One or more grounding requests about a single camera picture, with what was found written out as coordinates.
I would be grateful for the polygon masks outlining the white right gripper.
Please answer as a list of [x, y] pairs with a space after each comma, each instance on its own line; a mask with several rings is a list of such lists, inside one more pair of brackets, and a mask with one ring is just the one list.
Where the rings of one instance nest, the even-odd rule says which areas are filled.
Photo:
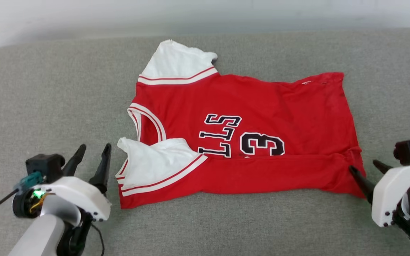
[[373, 160], [373, 164], [385, 174], [376, 186], [353, 165], [349, 171], [366, 200], [372, 204], [372, 220], [379, 227], [390, 226], [392, 212], [410, 188], [410, 166], [393, 168], [379, 160]]

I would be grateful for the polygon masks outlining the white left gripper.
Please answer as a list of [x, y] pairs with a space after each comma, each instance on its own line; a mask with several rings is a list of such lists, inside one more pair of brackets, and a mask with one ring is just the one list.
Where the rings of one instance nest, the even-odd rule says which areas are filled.
[[65, 177], [34, 186], [35, 190], [47, 193], [40, 215], [52, 214], [65, 222], [81, 222], [86, 214], [91, 214], [92, 220], [109, 219], [112, 204], [104, 194], [108, 190], [112, 145], [105, 145], [101, 162], [89, 183], [73, 177], [85, 152], [86, 145], [81, 144], [62, 169]]

